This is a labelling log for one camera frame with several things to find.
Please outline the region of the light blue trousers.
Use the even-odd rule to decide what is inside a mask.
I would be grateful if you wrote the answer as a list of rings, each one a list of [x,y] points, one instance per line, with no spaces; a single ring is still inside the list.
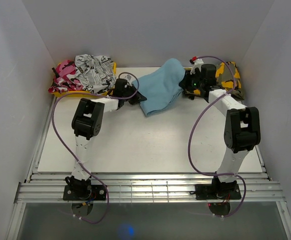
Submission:
[[[138,92],[146,100],[140,102],[146,117],[161,113],[173,106],[182,88],[179,83],[184,79],[185,69],[175,58],[167,60],[156,71],[134,80],[132,85],[139,87]]]

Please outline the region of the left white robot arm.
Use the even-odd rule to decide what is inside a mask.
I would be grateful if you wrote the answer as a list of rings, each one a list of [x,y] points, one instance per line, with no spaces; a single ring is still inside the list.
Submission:
[[[102,201],[106,199],[106,188],[102,185],[92,185],[91,175],[85,163],[89,161],[89,147],[94,142],[102,127],[103,115],[106,112],[116,111],[125,102],[131,105],[146,101],[147,98],[136,91],[136,87],[126,79],[118,78],[111,96],[98,99],[81,98],[71,127],[75,135],[75,155],[78,160],[74,163],[71,176],[65,178],[64,200],[75,201]]]

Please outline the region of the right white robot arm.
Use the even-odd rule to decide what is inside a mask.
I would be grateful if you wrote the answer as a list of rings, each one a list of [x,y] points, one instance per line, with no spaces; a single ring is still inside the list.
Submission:
[[[204,64],[198,59],[184,77],[185,90],[190,93],[198,90],[201,97],[225,116],[226,150],[221,165],[209,174],[211,183],[196,184],[192,194],[197,200],[239,200],[239,169],[244,158],[261,141],[259,111],[238,102],[229,91],[218,86],[216,72],[215,65]]]

